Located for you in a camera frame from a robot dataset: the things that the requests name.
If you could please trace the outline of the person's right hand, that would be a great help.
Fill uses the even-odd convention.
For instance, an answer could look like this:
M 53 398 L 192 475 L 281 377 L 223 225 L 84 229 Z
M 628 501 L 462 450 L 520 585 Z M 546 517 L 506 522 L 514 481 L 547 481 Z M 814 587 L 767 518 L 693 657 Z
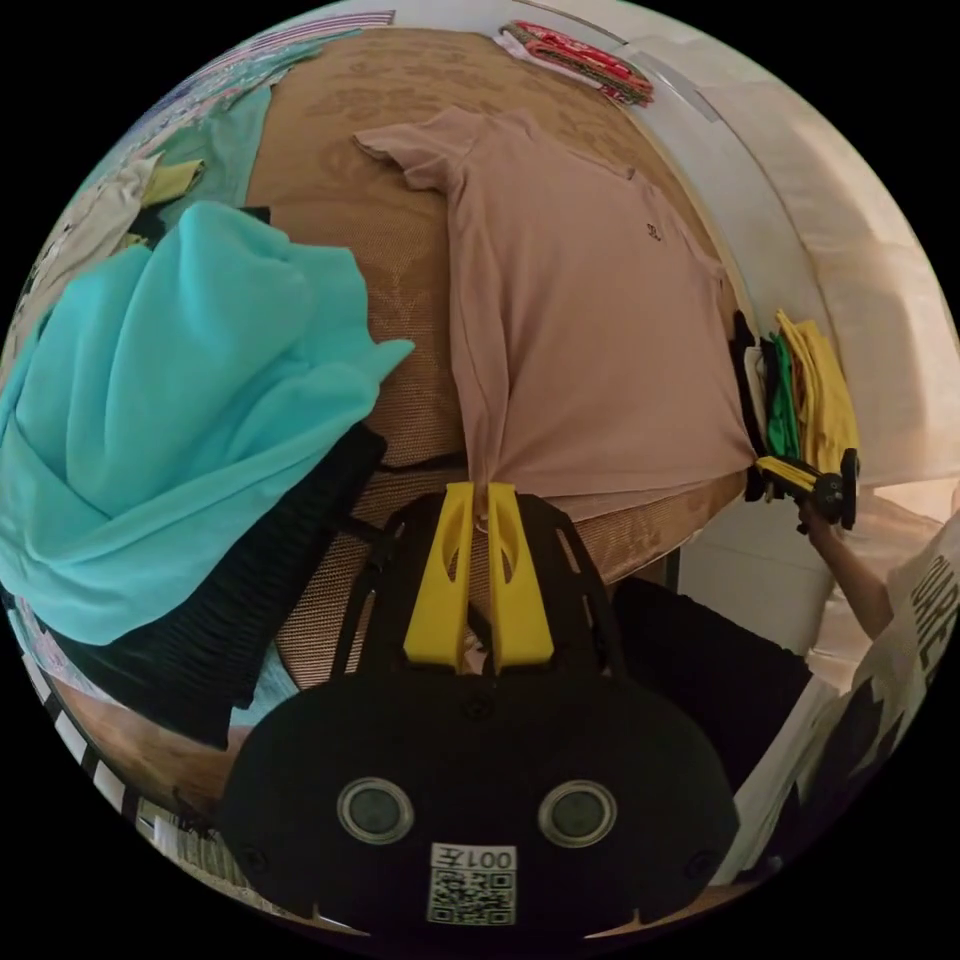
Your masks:
M 806 535 L 810 544 L 818 552 L 823 553 L 840 542 L 836 527 L 818 511 L 810 499 L 798 504 L 798 531 Z

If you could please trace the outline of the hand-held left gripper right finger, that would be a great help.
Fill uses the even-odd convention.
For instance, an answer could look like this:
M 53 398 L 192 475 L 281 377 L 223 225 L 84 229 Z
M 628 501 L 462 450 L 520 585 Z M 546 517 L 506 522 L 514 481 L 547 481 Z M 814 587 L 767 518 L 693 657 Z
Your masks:
M 495 669 L 550 665 L 554 644 L 515 488 L 487 488 L 488 581 Z

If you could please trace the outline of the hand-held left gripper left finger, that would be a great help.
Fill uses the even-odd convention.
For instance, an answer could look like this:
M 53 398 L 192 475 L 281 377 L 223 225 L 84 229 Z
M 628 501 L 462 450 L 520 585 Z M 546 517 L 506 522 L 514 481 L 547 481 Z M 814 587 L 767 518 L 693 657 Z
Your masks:
M 415 667 L 463 667 L 473 543 L 474 488 L 451 483 L 440 504 L 403 642 Z

